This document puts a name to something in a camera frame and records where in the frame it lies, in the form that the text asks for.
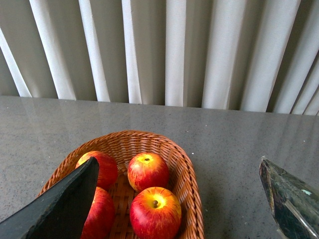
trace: woven basket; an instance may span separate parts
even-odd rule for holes
[[[182,208],[182,222],[176,238],[204,238],[201,200],[192,163],[185,151],[176,143],[151,132],[126,130],[88,141],[62,161],[39,195],[73,171],[77,161],[84,153],[93,150],[109,154],[118,164],[118,180],[109,190],[116,209],[116,219],[109,238],[137,239],[129,216],[129,208],[136,192],[129,185],[127,168],[133,156],[140,152],[160,154],[169,167],[168,189],[177,196]]]

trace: black object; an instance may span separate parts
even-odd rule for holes
[[[259,174],[282,237],[319,239],[319,192],[264,157]]]
[[[0,223],[0,239],[79,239],[99,173],[96,158]]]

